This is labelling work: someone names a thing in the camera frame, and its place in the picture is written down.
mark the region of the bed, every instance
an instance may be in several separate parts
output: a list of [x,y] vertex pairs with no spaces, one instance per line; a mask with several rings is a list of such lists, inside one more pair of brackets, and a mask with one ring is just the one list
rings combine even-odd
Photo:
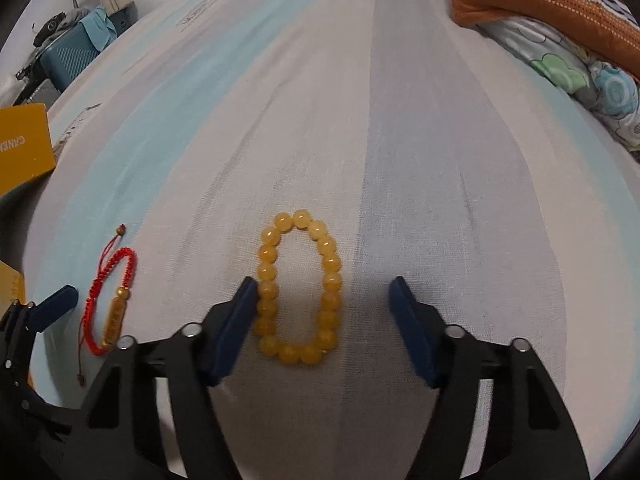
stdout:
[[[399,275],[476,337],[532,342],[592,476],[638,421],[639,167],[564,92],[455,25],[448,4],[172,2],[50,110],[58,167],[15,227],[34,301],[67,283],[85,297],[123,223],[139,258],[123,332],[152,340],[231,298],[281,210],[309,209],[337,240],[337,351],[286,367],[249,336],[211,393],[244,478],[404,478],[435,397],[386,306]],[[321,268],[305,237],[279,250],[278,330],[305,338]],[[36,390],[64,406],[83,396],[81,307],[36,341],[31,364]],[[82,360],[91,379],[101,359]],[[485,384],[466,473],[489,398]],[[166,395],[159,411],[171,448]]]

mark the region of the yellow bead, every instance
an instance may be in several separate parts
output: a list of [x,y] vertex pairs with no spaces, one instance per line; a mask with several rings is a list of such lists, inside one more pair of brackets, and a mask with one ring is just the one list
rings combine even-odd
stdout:
[[273,335],[276,333],[276,322],[269,317],[258,316],[254,321],[256,335]]
[[260,258],[260,261],[262,262],[272,264],[276,259],[278,259],[278,251],[272,245],[260,246],[260,249],[258,249],[258,258]]
[[300,360],[305,365],[317,365],[322,360],[322,350],[316,345],[304,345],[300,351]]
[[119,286],[118,290],[116,290],[116,296],[121,300],[128,300],[130,296],[129,289],[126,286]]
[[110,348],[120,337],[122,320],[127,309],[127,300],[118,296],[111,299],[107,321],[102,329],[102,346]]
[[309,222],[312,221],[309,211],[306,209],[298,209],[293,213],[293,225],[298,229],[306,229],[309,226]]
[[259,316],[273,317],[278,311],[278,303],[275,300],[260,300],[255,305],[255,310]]
[[340,292],[324,290],[320,296],[320,307],[323,310],[338,310],[342,306]]
[[293,218],[289,213],[278,213],[273,219],[273,223],[281,233],[286,233],[293,227]]
[[273,226],[265,227],[260,238],[265,245],[277,245],[280,243],[280,231]]
[[318,252],[324,256],[325,254],[335,253],[335,240],[329,235],[324,235],[318,240]]
[[263,262],[255,268],[255,273],[259,280],[274,280],[276,277],[276,268],[272,264]]
[[340,272],[326,272],[322,277],[322,286],[324,290],[340,290],[342,286],[342,276]]
[[331,350],[338,344],[338,336],[333,330],[318,330],[316,346],[321,350]]
[[275,300],[278,297],[280,289],[276,282],[266,280],[258,283],[258,296],[263,300]]
[[342,268],[340,256],[335,253],[325,254],[322,257],[322,268],[328,272],[338,272]]
[[287,365],[293,365],[300,360],[300,349],[295,345],[280,345],[278,359]]
[[340,317],[335,310],[320,310],[316,317],[316,323],[323,330],[333,330],[340,326]]
[[306,230],[312,240],[318,240],[326,234],[326,224],[322,220],[312,220]]
[[260,349],[260,352],[262,352],[266,356],[273,357],[278,353],[280,342],[278,341],[278,338],[276,336],[266,335],[262,339],[260,339],[258,348]]

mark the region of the yellow box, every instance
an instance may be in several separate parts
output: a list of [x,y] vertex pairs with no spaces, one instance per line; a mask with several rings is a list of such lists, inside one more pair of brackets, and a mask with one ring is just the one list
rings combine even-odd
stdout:
[[0,198],[55,167],[44,104],[0,109]]
[[14,300],[25,304],[24,280],[17,270],[0,262],[0,317]]

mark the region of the pillow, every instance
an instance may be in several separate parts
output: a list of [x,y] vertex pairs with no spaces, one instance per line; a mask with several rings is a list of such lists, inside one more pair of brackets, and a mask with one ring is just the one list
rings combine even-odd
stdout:
[[640,76],[640,28],[619,0],[451,0],[459,25],[530,16],[557,28],[571,40]]

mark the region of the yellow bead bracelet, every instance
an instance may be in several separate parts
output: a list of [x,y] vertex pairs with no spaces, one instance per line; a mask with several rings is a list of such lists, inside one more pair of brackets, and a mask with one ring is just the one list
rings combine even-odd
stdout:
[[[338,344],[336,329],[340,325],[338,309],[342,306],[340,287],[342,277],[340,268],[342,262],[335,253],[335,240],[327,234],[326,224],[320,220],[313,220],[309,211],[299,209],[293,216],[289,213],[279,213],[273,219],[274,226],[267,227],[260,238],[263,245],[258,250],[260,264],[256,269],[258,296],[260,300],[256,306],[258,316],[254,322],[254,332],[260,336],[258,348],[269,356],[278,356],[281,362],[295,364],[302,361],[305,365],[315,365],[322,360],[322,356]],[[322,296],[320,310],[316,317],[318,331],[313,343],[295,345],[280,341],[276,333],[275,316],[278,311],[279,289],[276,283],[276,267],[274,265],[278,251],[276,245],[280,243],[280,234],[287,233],[297,227],[309,233],[309,237],[318,245],[318,252],[322,256]]]

